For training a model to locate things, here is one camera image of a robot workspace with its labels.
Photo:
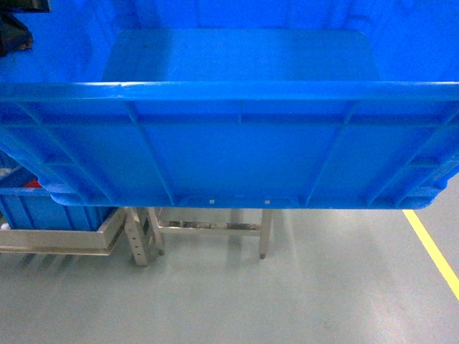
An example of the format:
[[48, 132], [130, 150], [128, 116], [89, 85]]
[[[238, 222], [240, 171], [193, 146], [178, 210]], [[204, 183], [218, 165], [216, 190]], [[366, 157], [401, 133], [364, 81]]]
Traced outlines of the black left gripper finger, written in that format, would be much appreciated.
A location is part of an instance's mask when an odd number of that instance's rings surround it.
[[1, 0], [1, 57], [29, 50], [33, 36], [15, 14], [50, 13], [48, 0]]

